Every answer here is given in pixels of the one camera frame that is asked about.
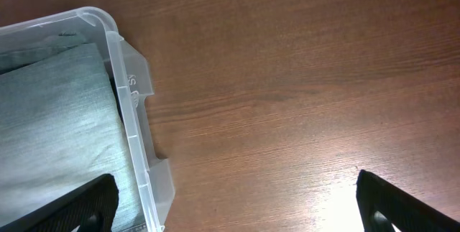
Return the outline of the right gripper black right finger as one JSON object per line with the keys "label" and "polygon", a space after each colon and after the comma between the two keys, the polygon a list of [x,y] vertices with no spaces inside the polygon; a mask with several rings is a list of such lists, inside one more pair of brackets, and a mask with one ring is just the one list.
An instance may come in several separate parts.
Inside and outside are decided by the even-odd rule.
{"label": "right gripper black right finger", "polygon": [[459,231],[458,221],[366,170],[359,172],[356,200],[366,232]]}

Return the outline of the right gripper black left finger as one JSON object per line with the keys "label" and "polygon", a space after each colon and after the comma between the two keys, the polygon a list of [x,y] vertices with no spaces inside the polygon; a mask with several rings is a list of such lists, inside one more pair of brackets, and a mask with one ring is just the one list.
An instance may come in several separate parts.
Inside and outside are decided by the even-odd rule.
{"label": "right gripper black left finger", "polygon": [[114,176],[104,174],[6,224],[1,232],[111,232],[118,205]]}

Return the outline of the light blue jeans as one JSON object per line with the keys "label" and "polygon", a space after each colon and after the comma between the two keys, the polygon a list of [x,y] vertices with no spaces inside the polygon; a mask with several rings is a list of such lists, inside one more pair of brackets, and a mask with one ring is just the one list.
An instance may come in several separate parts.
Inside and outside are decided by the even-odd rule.
{"label": "light blue jeans", "polygon": [[114,176],[114,231],[144,223],[129,145],[97,46],[59,34],[1,54],[1,224],[99,175]]}

